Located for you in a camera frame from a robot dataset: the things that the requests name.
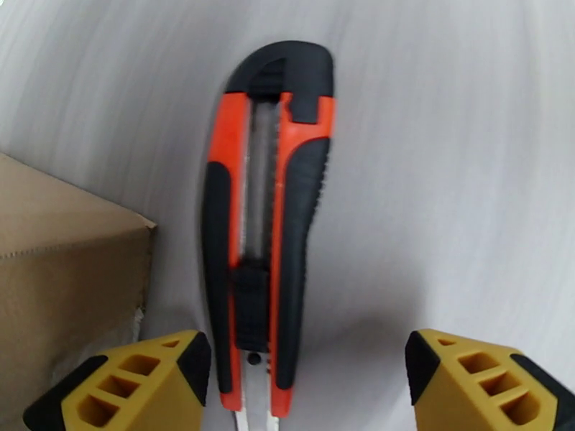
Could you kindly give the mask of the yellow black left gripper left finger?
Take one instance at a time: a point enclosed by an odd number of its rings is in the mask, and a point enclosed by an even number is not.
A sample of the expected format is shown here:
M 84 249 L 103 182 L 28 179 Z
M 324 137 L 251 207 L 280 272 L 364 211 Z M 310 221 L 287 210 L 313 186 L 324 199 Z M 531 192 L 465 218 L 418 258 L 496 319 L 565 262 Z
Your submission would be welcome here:
M 184 330 L 87 358 L 24 410 L 29 431 L 201 431 L 206 334 Z

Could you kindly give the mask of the red and black utility knife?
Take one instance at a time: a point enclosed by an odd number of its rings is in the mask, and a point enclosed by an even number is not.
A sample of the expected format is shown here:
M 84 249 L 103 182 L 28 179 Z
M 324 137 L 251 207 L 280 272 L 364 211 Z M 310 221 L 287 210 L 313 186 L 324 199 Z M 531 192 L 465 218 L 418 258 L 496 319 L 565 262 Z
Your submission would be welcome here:
M 335 108 L 332 54 L 299 40 L 244 58 L 216 107 L 201 252 L 218 390 L 235 431 L 280 431 L 290 413 Z

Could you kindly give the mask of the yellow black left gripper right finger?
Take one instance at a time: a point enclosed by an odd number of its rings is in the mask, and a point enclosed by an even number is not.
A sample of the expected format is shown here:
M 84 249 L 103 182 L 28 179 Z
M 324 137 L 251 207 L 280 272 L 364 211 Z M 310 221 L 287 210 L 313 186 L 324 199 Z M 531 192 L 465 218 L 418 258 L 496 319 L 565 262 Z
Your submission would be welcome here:
M 575 431 L 575 393 L 518 349 L 426 328 L 405 366 L 417 431 Z

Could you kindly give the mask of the cardboard box with clear tape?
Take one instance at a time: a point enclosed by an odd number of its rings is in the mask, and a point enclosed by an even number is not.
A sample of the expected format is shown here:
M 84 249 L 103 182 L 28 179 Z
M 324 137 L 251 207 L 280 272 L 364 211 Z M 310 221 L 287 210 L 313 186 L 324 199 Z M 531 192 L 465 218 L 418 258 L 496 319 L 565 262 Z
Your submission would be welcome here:
M 154 229 L 0 153 L 0 431 L 83 352 L 137 337 Z

